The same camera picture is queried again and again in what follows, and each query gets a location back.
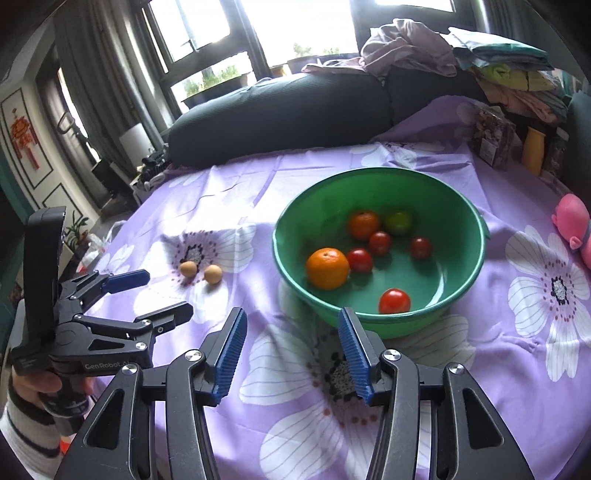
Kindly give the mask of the striped sleeve forearm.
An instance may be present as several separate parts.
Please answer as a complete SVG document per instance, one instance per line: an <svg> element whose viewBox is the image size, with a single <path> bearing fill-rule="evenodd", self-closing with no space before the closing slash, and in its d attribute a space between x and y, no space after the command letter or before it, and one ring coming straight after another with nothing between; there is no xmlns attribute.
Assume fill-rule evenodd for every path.
<svg viewBox="0 0 591 480"><path fill-rule="evenodd" d="M53 417L20 398L8 383L1 432L33 479L52 479L61 463L60 434Z"/></svg>

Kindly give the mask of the left hand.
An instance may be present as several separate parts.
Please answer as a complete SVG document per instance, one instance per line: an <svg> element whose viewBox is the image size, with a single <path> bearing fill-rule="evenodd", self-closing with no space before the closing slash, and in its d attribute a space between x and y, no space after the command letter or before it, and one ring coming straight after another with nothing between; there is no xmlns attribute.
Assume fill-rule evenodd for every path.
<svg viewBox="0 0 591 480"><path fill-rule="evenodd" d="M40 394L54 394L62 388L60 378L56 374L48 371L21 376L18 375L15 370L12 370L11 378L13 389L16 394L23 400L40 409L43 409Z"/></svg>

